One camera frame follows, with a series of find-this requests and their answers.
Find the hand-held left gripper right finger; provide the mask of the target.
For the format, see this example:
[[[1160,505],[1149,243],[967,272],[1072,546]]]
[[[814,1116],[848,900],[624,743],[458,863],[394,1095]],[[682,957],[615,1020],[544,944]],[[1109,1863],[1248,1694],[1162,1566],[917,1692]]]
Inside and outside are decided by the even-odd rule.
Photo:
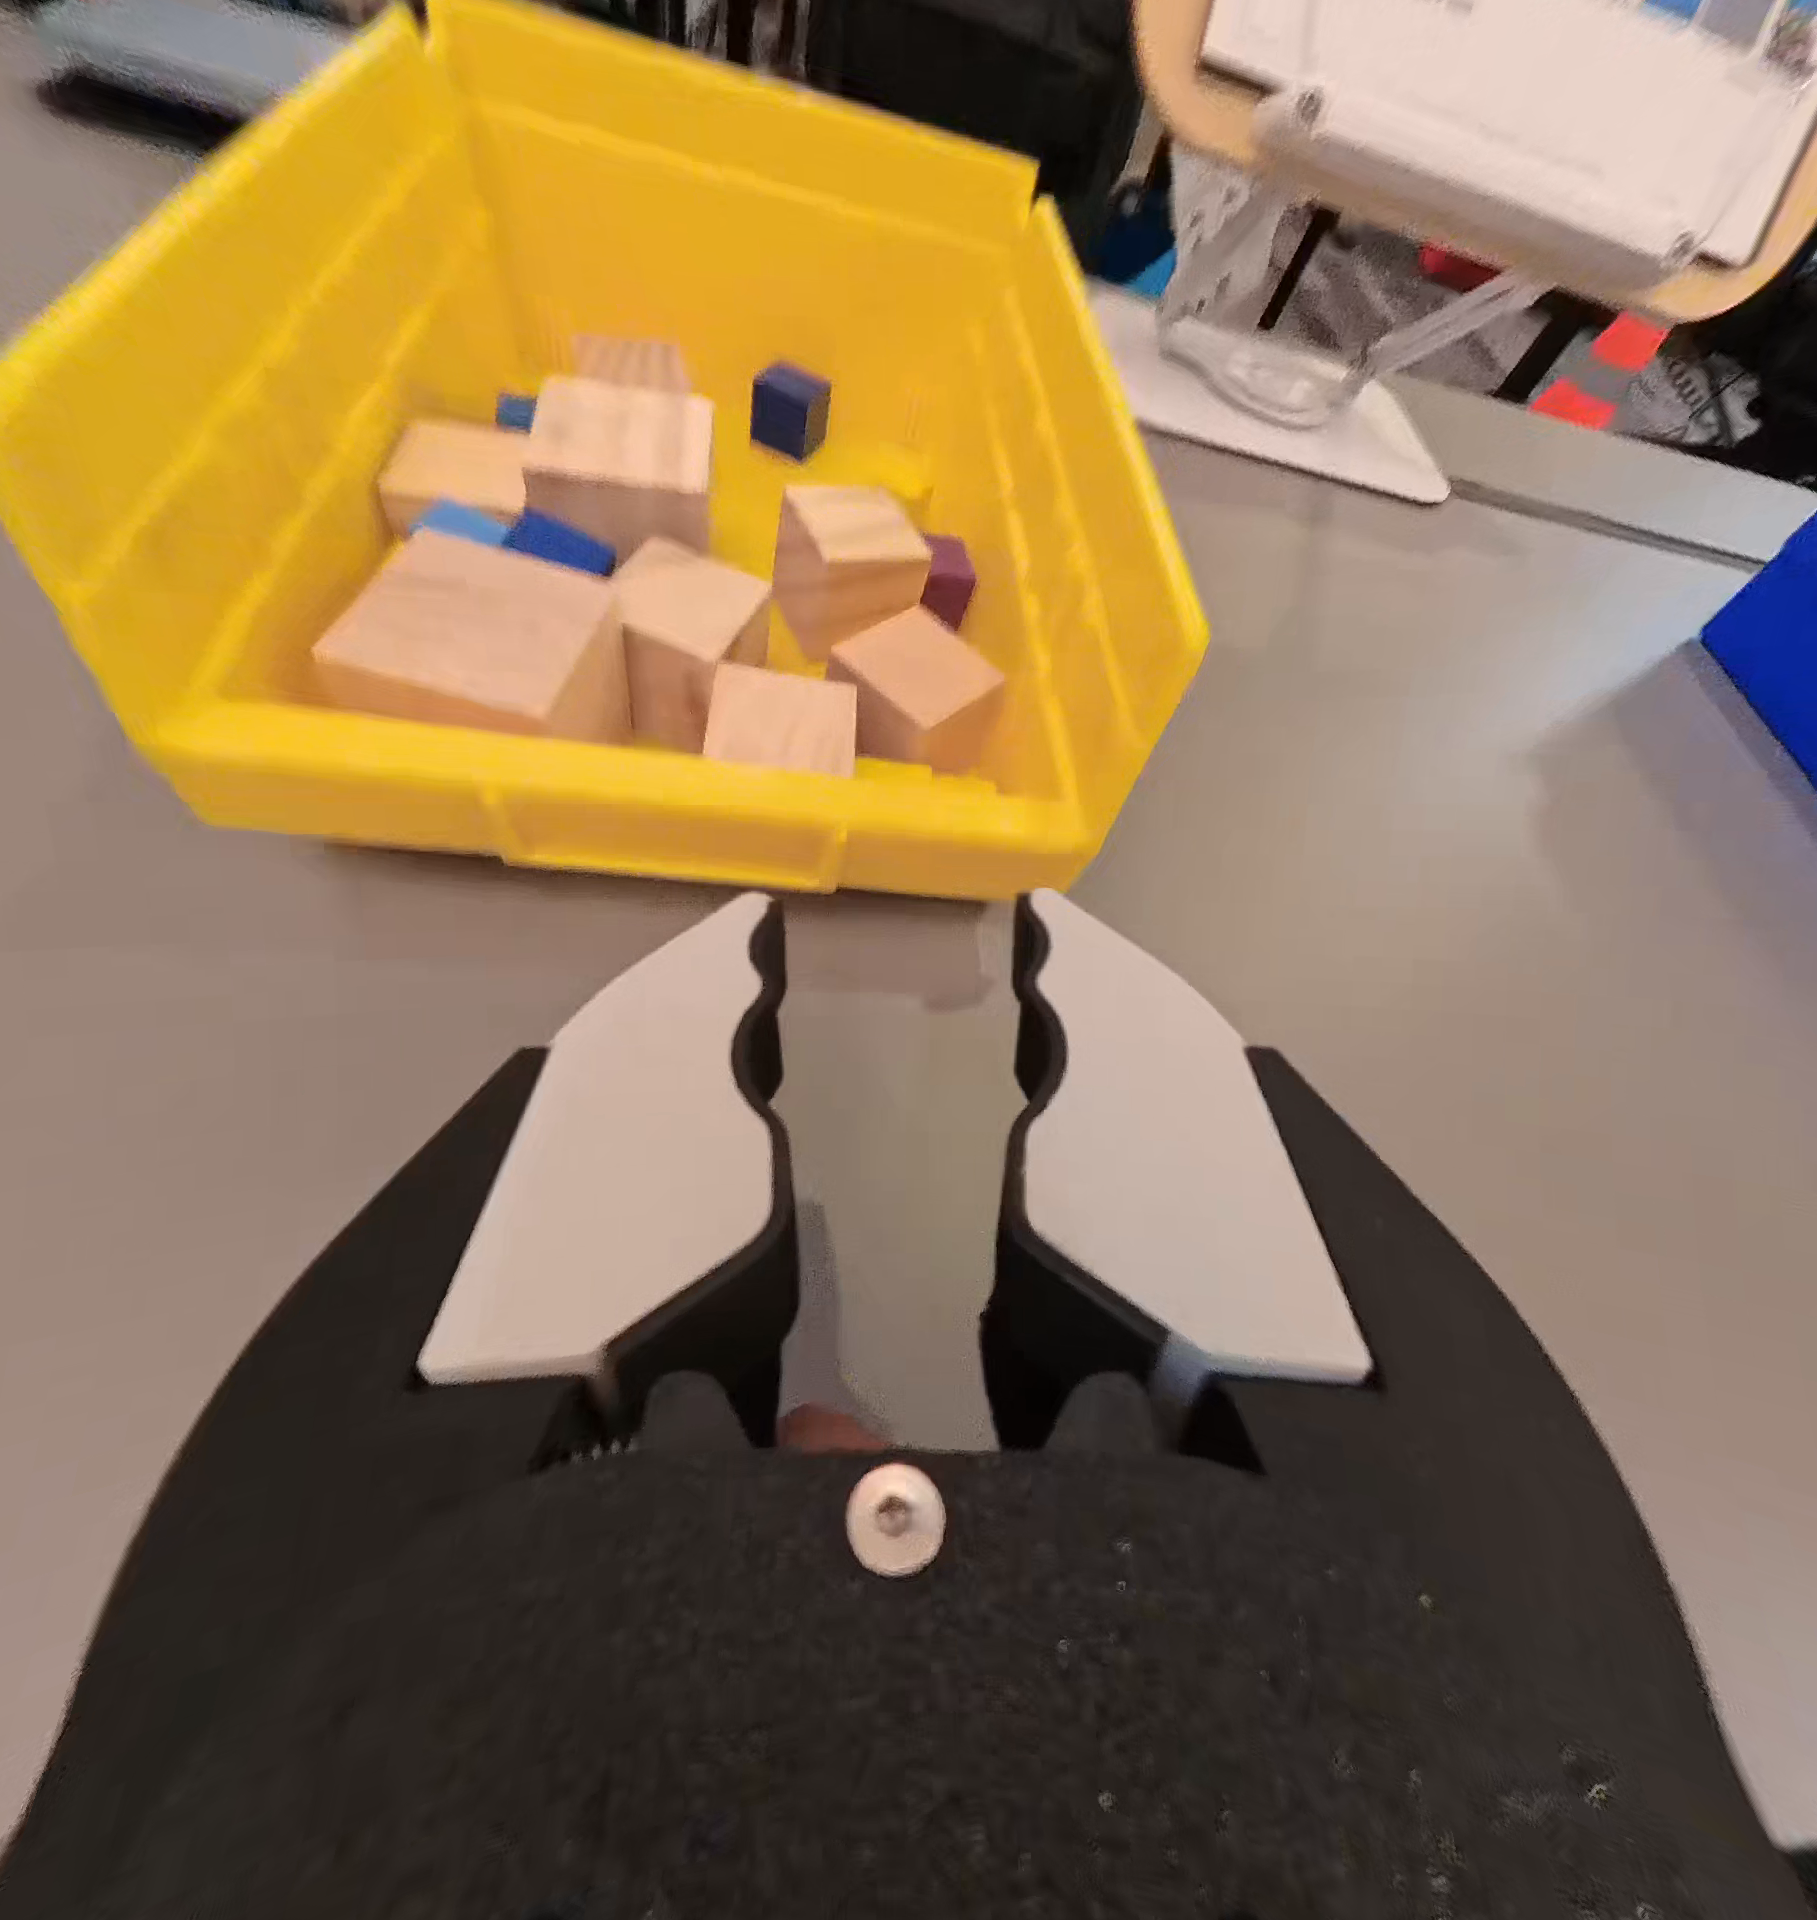
[[[980,1321],[992,1428],[1038,1449],[1076,1388],[1135,1380],[1179,1445],[1231,1382],[1354,1388],[1375,1361],[1248,1043],[1059,892],[1015,905],[1015,1080]]]

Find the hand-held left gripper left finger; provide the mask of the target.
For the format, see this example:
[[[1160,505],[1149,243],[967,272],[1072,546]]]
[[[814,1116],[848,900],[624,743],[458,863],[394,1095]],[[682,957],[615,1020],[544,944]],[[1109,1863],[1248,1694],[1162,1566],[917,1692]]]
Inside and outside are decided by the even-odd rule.
[[[800,1309],[785,921],[739,894],[557,1030],[419,1348],[425,1384],[571,1380],[632,1430],[659,1380],[775,1426]]]

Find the pile of plain wooden cubes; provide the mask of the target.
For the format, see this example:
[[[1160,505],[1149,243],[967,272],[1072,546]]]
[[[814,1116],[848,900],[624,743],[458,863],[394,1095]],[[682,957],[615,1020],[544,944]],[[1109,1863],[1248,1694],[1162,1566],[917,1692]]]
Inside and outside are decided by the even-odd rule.
[[[733,561],[714,532],[718,406],[678,341],[580,335],[532,394],[525,436],[419,419],[394,444],[377,482],[391,553],[312,649],[329,701],[829,781],[860,760],[986,764],[1009,676],[967,620],[952,632],[921,607],[936,532],[890,492],[787,484],[770,557]],[[615,570],[406,538],[438,498],[559,515]]]

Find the small yellow cube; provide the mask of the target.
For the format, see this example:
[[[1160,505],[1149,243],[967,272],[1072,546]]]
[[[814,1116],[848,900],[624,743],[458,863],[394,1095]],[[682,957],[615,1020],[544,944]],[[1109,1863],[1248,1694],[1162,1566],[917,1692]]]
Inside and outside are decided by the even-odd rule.
[[[925,452],[883,440],[837,442],[825,452],[833,454],[837,484],[885,490],[911,519],[927,521],[936,473]]]

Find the blue plastic bin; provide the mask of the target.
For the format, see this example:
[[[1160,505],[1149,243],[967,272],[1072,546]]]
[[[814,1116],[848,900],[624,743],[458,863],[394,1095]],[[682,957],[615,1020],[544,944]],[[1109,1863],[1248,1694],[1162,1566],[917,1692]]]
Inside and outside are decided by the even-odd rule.
[[[1706,622],[1702,645],[1817,794],[1817,513]]]

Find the yellow plastic bin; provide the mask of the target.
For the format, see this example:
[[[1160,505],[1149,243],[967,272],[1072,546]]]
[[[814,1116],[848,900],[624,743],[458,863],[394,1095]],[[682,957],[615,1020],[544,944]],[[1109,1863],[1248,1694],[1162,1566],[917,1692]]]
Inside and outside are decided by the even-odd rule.
[[[676,339],[718,404],[716,540],[787,469],[752,375],[829,377],[827,446],[929,456],[980,773],[848,781],[515,741],[318,701],[391,546],[414,419],[484,423],[588,331]],[[821,456],[835,479],[833,454]],[[0,526],[130,745],[211,827],[785,894],[1063,890],[1210,645],[1034,165],[538,4],[389,8],[0,354]]]

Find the white desk stand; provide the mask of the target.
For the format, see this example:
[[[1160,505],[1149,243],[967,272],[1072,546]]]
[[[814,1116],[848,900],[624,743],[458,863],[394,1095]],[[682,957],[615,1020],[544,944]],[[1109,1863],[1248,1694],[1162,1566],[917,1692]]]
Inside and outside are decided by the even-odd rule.
[[[1390,375],[1499,329],[1560,283],[1593,281],[1601,291],[1639,293],[1689,268],[1631,270],[1593,255],[1524,253],[1518,243],[1461,224],[1463,237],[1495,255],[1497,268],[1480,287],[1394,327],[1375,327],[1350,345],[1294,341],[1281,327],[1262,327],[1258,316],[1279,291],[1275,247],[1279,230],[1306,205],[1304,186],[1321,191],[1319,209],[1340,211],[1346,199],[1365,197],[1392,201],[1405,214],[1421,211],[1264,155],[1256,144],[1256,111],[1250,144],[1243,163],[1183,142],[1170,147],[1174,270],[1162,297],[1141,308],[1118,362],[1128,400],[1147,425],[1279,467],[1436,505],[1449,486],[1432,456],[1411,427],[1388,425]]]

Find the teal bag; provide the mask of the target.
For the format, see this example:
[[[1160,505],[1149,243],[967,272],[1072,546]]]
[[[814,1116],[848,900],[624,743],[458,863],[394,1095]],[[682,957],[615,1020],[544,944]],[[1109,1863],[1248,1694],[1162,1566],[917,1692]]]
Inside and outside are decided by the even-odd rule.
[[[1168,180],[1120,186],[1107,207],[1091,274],[1105,285],[1158,299],[1174,270]]]

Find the beige wooden board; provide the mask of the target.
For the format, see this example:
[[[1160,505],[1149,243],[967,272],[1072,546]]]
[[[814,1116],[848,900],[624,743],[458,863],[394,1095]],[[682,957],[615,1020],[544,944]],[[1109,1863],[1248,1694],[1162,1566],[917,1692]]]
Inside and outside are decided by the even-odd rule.
[[[1199,36],[1210,6],[1199,2],[1135,4],[1137,67],[1151,105],[1176,142],[1243,163],[1252,151],[1250,124],[1258,94],[1250,84],[1212,80],[1197,71]],[[1304,195],[1317,201],[1321,191],[1304,186]],[[1423,214],[1398,211],[1392,201],[1350,197],[1342,203],[1342,211],[1495,266],[1495,255],[1484,249],[1484,243],[1463,237],[1459,228],[1430,224]],[[1746,302],[1781,274],[1813,237],[1815,226],[1817,124],[1767,224],[1760,247],[1746,266],[1714,268],[1706,260],[1696,260],[1689,268],[1639,293],[1601,291],[1593,281],[1566,281],[1557,289],[1675,322],[1710,318]]]

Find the black office chair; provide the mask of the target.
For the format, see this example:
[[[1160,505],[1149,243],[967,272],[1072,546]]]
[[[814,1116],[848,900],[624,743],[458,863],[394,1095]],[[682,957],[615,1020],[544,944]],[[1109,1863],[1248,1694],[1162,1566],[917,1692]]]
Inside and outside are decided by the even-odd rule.
[[[1128,2],[816,2],[818,90],[1036,163],[1084,268],[1097,264],[1143,115]]]

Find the grey desk hatch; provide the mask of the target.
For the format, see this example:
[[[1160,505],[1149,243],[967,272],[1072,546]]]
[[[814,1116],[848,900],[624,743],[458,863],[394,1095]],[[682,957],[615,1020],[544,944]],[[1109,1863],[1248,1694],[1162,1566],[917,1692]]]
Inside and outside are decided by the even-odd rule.
[[[31,13],[57,119],[209,153],[316,77],[358,27],[304,4],[54,2]]]

